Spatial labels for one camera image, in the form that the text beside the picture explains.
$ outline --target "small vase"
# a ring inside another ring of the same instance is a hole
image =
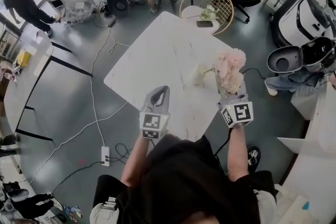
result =
[[[196,70],[194,72],[194,75],[192,77],[192,83],[194,86],[203,86],[204,87],[204,78],[206,75],[206,72],[209,69],[205,64],[200,64],[196,67]]]

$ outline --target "jeans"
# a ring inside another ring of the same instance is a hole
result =
[[[30,8],[29,12],[21,14],[20,17],[44,32],[50,31],[50,25],[47,24],[55,22],[55,18],[49,16],[38,7]]]
[[[293,91],[302,86],[307,86],[307,85],[314,87],[317,82],[317,76],[311,76],[311,77],[310,76],[311,76],[311,73],[308,70],[299,70],[295,73],[285,74],[285,75],[278,76],[278,77],[267,78],[265,80],[265,83],[267,87],[274,89],[274,90]]]
[[[13,202],[13,206],[26,219],[34,219],[43,216],[51,207],[54,206],[53,201],[48,201],[42,205],[36,205],[40,201],[51,198],[49,194],[38,194],[23,201]]]

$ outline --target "black shoe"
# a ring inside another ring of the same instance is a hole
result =
[[[254,173],[257,170],[261,159],[261,151],[258,147],[252,146],[247,149],[248,152],[248,172]]]

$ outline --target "sneaker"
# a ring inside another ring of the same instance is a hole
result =
[[[254,173],[257,170],[261,159],[261,151],[258,147],[252,146],[247,149],[248,152],[248,172]]]
[[[270,87],[267,86],[266,81],[265,81],[265,86],[270,96],[276,96],[278,94],[277,90],[271,89]]]
[[[47,31],[47,35],[48,35],[48,37],[50,37],[52,34],[53,34],[52,29],[50,29],[49,31]]]
[[[58,200],[56,200],[55,198],[51,199],[51,201],[54,202],[54,207],[56,207],[57,209],[63,211],[63,206],[59,203]]]

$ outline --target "pink flower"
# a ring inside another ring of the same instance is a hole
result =
[[[229,62],[228,62],[228,60],[224,56],[219,57],[216,68],[218,70],[219,77],[224,78],[226,76],[226,74],[229,72]]]
[[[226,75],[220,86],[222,86],[227,92],[234,94],[239,91],[243,79],[243,74],[234,70]]]
[[[239,70],[246,63],[246,55],[242,50],[232,49],[226,53],[226,59],[230,66]]]

